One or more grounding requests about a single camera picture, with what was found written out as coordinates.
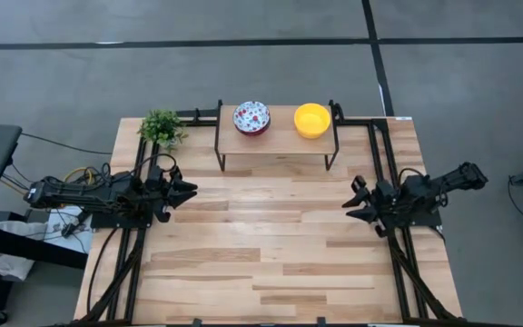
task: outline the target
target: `cable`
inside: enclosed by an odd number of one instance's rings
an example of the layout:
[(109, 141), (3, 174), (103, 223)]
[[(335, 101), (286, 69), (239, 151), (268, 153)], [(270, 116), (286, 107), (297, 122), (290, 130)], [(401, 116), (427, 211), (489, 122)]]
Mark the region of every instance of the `cable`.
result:
[[(84, 172), (84, 176), (86, 176), (86, 172), (88, 171), (88, 167), (76, 168), (64, 177), (64, 182), (68, 182), (68, 180), (70, 180), (70, 177), (72, 177), (75, 173)], [(88, 173), (88, 184), (92, 184), (92, 173)]]
[(82, 246), (82, 252), (88, 254), (88, 252), (87, 252), (86, 249), (84, 248), (84, 244), (83, 244), (82, 241), (78, 238), (78, 236), (76, 236), (76, 233), (73, 233), (72, 236), (73, 236), (76, 240), (78, 240), (78, 242), (80, 243), (80, 246)]
[(62, 220), (62, 223), (64, 223), (64, 226), (67, 226), (68, 223), (64, 220), (64, 217), (62, 216), (62, 214), (60, 213), (59, 210), (55, 209), (55, 211), (58, 213), (58, 215), (60, 216), (60, 219)]
[[(141, 169), (144, 164), (146, 164), (147, 162), (149, 162), (153, 158), (160, 157), (160, 156), (166, 156), (166, 157), (170, 158), (171, 160), (173, 160), (173, 165), (171, 166), (171, 168), (164, 169), (163, 170), (164, 172), (166, 172), (166, 173), (170, 172), (170, 171), (172, 171), (173, 169), (175, 169), (177, 167), (177, 161), (176, 161), (176, 159), (172, 155), (170, 155), (170, 154), (154, 154), (154, 155), (151, 155), (148, 158), (144, 159), (141, 163), (137, 164), (130, 172), (125, 173), (124, 175), (122, 175), (122, 176), (120, 176), (118, 178), (115, 178), (113, 180), (111, 179), (112, 176), (110, 176), (110, 175), (107, 176), (107, 174), (111, 173), (110, 164), (109, 163), (104, 163), (103, 166), (102, 166), (102, 169), (101, 169), (102, 171), (98, 173), (98, 175), (102, 178), (102, 182), (101, 183), (93, 183), (92, 185), (80, 185), (80, 184), (74, 184), (74, 183), (66, 183), (66, 182), (60, 181), (59, 179), (57, 179), (57, 178), (55, 178), (53, 176), (46, 176), (46, 177), (44, 177), (44, 179), (42, 179), (42, 181), (44, 181), (48, 185), (54, 187), (55, 189), (64, 189), (64, 190), (72, 190), (72, 191), (80, 191), (80, 192), (90, 192), (90, 191), (96, 190), (96, 189), (104, 186), (106, 183), (116, 183), (118, 181), (121, 181), (124, 178), (127, 178), (127, 177), (131, 176), (133, 173), (137, 173), (137, 171), (139, 169)], [(87, 167), (87, 169), (93, 169), (96, 172), (98, 172), (93, 167)]]
[(518, 212), (523, 215), (523, 211), (521, 211), (518, 207), (518, 205), (516, 204), (516, 201), (514, 201), (514, 198), (512, 197), (512, 192), (511, 192), (511, 189), (510, 189), (510, 186), (512, 185), (512, 180), (511, 180), (511, 176), (509, 177), (509, 180), (508, 180), (508, 196), (509, 196), (509, 200), (512, 202), (512, 204), (514, 204), (514, 207), (516, 208), (516, 210), (518, 210)]
[(423, 174), (422, 172), (418, 171), (418, 170), (415, 169), (415, 168), (409, 168), (409, 167), (408, 167), (408, 168), (403, 168), (403, 169), (400, 171), (400, 173), (399, 173), (399, 183), (400, 183), (400, 177), (403, 175), (403, 173), (405, 173), (405, 172), (407, 172), (407, 171), (409, 171), (409, 172), (413, 172), (413, 173), (416, 173), (417, 175), (419, 175), (419, 176), (421, 176), (421, 177), (424, 176), (424, 174)]
[(25, 186), (23, 183), (16, 180), (13, 176), (10, 176), (6, 173), (2, 173), (1, 177), (5, 178), (8, 182), (12, 183), (13, 185), (15, 185), (23, 190), (26, 190), (26, 191), (28, 190), (27, 186)]
[(28, 234), (28, 235), (21, 235), (21, 236), (24, 236), (24, 237), (30, 237), (30, 236), (34, 236), (34, 235), (39, 235), (39, 234), (45, 234), (47, 232), (40, 232), (40, 233), (33, 233), (33, 234)]
[[(78, 233), (84, 233), (84, 232), (90, 232), (91, 230), (83, 230), (83, 231), (78, 231), (78, 232), (74, 232), (73, 235), (76, 235)], [(47, 238), (47, 239), (43, 239), (42, 241), (49, 241), (49, 240), (54, 240), (54, 239), (58, 239), (58, 238), (61, 238), (63, 237), (62, 235), (59, 235), (59, 236), (55, 236), (55, 237), (50, 237), (50, 238)]]
[(17, 167), (15, 167), (15, 163), (12, 163), (11, 166), (14, 167), (15, 171), (16, 171), (20, 176), (22, 176), (22, 178), (25, 179), (27, 182), (29, 182), (29, 183), (35, 183), (34, 181), (29, 180), (27, 177), (25, 177), (25, 176), (24, 176), (24, 175), (19, 171), (19, 169), (17, 169)]
[(31, 134), (28, 134), (28, 133), (22, 133), (23, 136), (27, 136), (27, 137), (32, 137), (34, 139), (38, 139), (40, 141), (44, 141), (44, 142), (48, 142), (48, 143), (51, 143), (51, 144), (55, 144), (55, 145), (60, 145), (60, 146), (63, 146), (63, 147), (66, 147), (68, 149), (72, 149), (72, 150), (76, 150), (76, 151), (80, 151), (80, 152), (84, 152), (84, 153), (89, 153), (89, 154), (104, 154), (104, 155), (112, 155), (113, 153), (107, 153), (107, 152), (102, 152), (102, 151), (94, 151), (94, 150), (86, 150), (86, 149), (81, 149), (81, 148), (78, 148), (78, 147), (75, 147), (75, 146), (71, 146), (71, 145), (67, 145), (67, 144), (61, 144), (59, 142), (56, 142), (56, 141), (52, 141), (52, 140), (48, 140), (46, 138), (43, 138), (43, 137), (40, 137), (40, 136), (35, 136), (35, 135), (31, 135)]
[(106, 237), (106, 240), (104, 241), (104, 244), (102, 244), (102, 248), (100, 249), (100, 253), (98, 253), (98, 259), (96, 259), (96, 263), (94, 264), (94, 269), (92, 270), (92, 276), (90, 277), (90, 285), (88, 286), (88, 296), (86, 298), (86, 312), (90, 313), (90, 301), (92, 298), (92, 285), (94, 283), (94, 277), (96, 276), (96, 271), (98, 270), (98, 264), (100, 264), (100, 259), (102, 258), (102, 254), (104, 253), (104, 250), (106, 249), (106, 245), (110, 241), (111, 238), (113, 238), (114, 233), (116, 233), (116, 228), (114, 228), (110, 234), (108, 234), (108, 237)]
[(21, 189), (19, 189), (19, 188), (13, 186), (12, 184), (10, 184), (10, 183), (8, 183), (8, 182), (6, 182), (6, 181), (4, 181), (4, 180), (0, 180), (0, 182), (3, 183), (4, 185), (6, 185), (7, 187), (11, 188), (12, 190), (14, 190), (14, 191), (20, 193), (22, 196), (25, 195), (25, 192), (24, 192), (24, 191), (22, 191)]

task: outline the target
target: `green plant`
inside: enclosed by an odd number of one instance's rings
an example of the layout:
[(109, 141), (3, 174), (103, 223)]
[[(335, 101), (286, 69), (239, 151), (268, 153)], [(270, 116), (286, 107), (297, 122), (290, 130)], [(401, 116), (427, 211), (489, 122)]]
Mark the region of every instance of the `green plant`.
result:
[(175, 150), (176, 145), (188, 136), (177, 113), (168, 110), (152, 110), (144, 118), (138, 133), (146, 140), (164, 146), (166, 152)]

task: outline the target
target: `yellow bowl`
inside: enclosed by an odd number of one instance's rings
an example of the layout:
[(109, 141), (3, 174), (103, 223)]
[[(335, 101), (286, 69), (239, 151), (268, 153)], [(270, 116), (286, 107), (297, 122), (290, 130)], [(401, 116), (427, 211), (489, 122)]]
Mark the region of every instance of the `yellow bowl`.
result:
[(298, 133), (305, 138), (319, 138), (331, 125), (331, 114), (319, 104), (303, 104), (294, 114)]

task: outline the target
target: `gray floor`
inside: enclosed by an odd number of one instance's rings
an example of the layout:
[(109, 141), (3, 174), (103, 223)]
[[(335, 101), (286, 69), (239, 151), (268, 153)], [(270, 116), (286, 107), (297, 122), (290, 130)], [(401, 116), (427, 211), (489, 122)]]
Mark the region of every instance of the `gray floor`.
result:
[[(523, 1), (371, 0), (380, 37), (523, 36)], [(362, 37), (358, 0), (0, 0), (0, 43)], [(430, 173), (479, 164), (486, 188), (442, 210), (466, 317), (523, 324), (523, 218), (508, 200), (523, 169), (523, 45), (381, 47), (396, 115), (413, 116)], [(118, 120), (150, 109), (257, 99), (381, 115), (367, 45), (0, 51), (0, 123), (110, 150)], [(106, 158), (20, 139), (30, 178)], [(512, 190), (523, 207), (523, 188)], [(25, 205), (0, 187), (0, 210)], [(68, 322), (81, 272), (37, 264), (8, 303), (8, 326)]]

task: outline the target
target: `floral patterned bowl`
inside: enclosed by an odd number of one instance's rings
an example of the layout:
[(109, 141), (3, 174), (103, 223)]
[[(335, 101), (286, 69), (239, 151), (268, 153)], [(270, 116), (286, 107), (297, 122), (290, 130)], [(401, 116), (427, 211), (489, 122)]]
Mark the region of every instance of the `floral patterned bowl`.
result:
[(233, 123), (242, 134), (259, 135), (270, 127), (270, 109), (257, 101), (240, 104), (233, 112)]

